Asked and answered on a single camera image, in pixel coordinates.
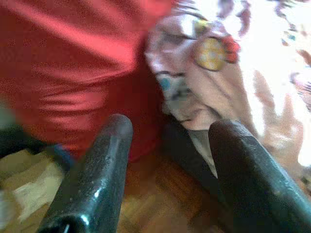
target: wooden floor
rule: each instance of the wooden floor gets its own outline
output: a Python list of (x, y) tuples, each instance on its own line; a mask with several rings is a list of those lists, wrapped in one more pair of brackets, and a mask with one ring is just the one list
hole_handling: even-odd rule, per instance
[(128, 165), (118, 233), (216, 233), (221, 209), (176, 163), (154, 152)]

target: red fabric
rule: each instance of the red fabric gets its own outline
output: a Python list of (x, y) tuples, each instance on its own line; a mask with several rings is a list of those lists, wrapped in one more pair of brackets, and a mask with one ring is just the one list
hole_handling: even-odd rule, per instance
[(0, 0), (0, 91), (23, 127), (76, 158), (107, 116), (134, 126), (131, 160), (159, 144), (161, 94), (143, 59), (172, 0)]

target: patterned cloth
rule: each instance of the patterned cloth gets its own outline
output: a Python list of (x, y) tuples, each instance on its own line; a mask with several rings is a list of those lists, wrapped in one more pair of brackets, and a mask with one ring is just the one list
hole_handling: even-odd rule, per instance
[[(284, 6), (182, 0), (150, 32), (145, 54), (162, 87), (165, 111), (185, 128), (207, 133), (216, 120), (240, 121), (298, 177), (302, 165), (311, 165), (311, 117), (303, 102), (310, 83), (302, 84), (306, 92), (300, 98), (295, 87), (307, 71), (298, 72), (293, 61), (299, 50), (284, 45), (293, 41), (295, 28)], [(216, 175), (207, 136), (190, 135)]]

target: red shirt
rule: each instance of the red shirt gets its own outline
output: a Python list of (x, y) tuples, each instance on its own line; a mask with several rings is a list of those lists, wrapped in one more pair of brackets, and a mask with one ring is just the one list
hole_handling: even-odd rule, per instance
[(161, 93), (143, 57), (173, 0), (0, 0), (0, 94), (24, 129), (85, 153), (108, 115), (134, 126), (132, 160), (159, 144)]

